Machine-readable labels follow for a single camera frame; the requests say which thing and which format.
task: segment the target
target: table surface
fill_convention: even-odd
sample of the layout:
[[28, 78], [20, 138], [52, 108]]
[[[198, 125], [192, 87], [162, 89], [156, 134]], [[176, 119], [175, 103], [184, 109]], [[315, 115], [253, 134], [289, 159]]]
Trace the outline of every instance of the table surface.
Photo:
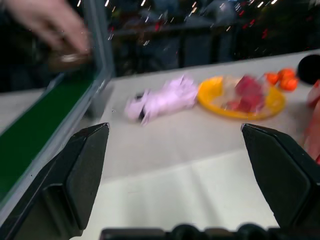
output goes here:
[[[277, 226], [253, 174], [240, 131], [243, 120], [220, 117], [195, 106], [160, 117], [147, 126], [123, 116], [128, 98], [188, 74], [196, 83], [219, 75], [262, 75], [295, 67], [310, 52], [236, 63], [185, 68], [117, 78], [100, 122], [110, 123], [101, 184], [82, 237], [99, 239], [103, 228], [158, 227], [180, 223], [199, 229], [236, 230], [243, 223]], [[306, 108], [310, 87], [286, 93], [279, 115], [252, 122], [291, 135], [301, 143], [312, 111]], [[0, 95], [0, 132], [31, 106], [43, 90]]]

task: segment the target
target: red object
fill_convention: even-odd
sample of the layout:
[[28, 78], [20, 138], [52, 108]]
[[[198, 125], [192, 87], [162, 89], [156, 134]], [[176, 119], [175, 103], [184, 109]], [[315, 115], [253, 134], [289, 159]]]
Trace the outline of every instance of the red object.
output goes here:
[[240, 100], [238, 111], [245, 113], [255, 113], [265, 106], [265, 98], [263, 95], [247, 95]]
[[320, 80], [318, 80], [312, 87], [308, 94], [306, 103], [309, 107], [315, 107], [317, 102], [320, 100]]
[[311, 121], [304, 133], [304, 150], [320, 165], [320, 101], [316, 103]]
[[235, 92], [239, 96], [263, 95], [262, 86], [252, 76], [245, 75], [235, 86]]

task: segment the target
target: finger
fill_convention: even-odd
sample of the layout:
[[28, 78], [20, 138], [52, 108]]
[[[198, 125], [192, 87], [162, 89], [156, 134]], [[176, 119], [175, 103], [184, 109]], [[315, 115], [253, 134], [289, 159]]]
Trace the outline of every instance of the finger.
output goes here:
[[81, 53], [89, 51], [88, 31], [83, 19], [64, 1], [60, 2], [59, 11], [51, 11], [51, 24], [63, 31], [64, 36]]
[[49, 28], [45, 23], [40, 21], [30, 25], [31, 30], [37, 34], [43, 41], [45, 41], [52, 49], [61, 50], [63, 47], [63, 41], [59, 35]]

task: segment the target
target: green mat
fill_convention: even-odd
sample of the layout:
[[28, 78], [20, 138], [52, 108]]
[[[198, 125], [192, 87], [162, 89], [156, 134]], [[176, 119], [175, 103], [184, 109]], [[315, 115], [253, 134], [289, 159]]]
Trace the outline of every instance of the green mat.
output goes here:
[[65, 74], [61, 83], [0, 136], [0, 203], [93, 80], [94, 71], [88, 66]]

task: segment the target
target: brown object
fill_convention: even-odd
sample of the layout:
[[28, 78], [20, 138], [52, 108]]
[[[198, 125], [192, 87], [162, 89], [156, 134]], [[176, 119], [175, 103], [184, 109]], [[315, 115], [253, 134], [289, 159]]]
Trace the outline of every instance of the brown object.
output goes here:
[[48, 66], [51, 72], [64, 72], [90, 62], [91, 54], [77, 53], [73, 47], [65, 44], [61, 51], [53, 51], [48, 58]]

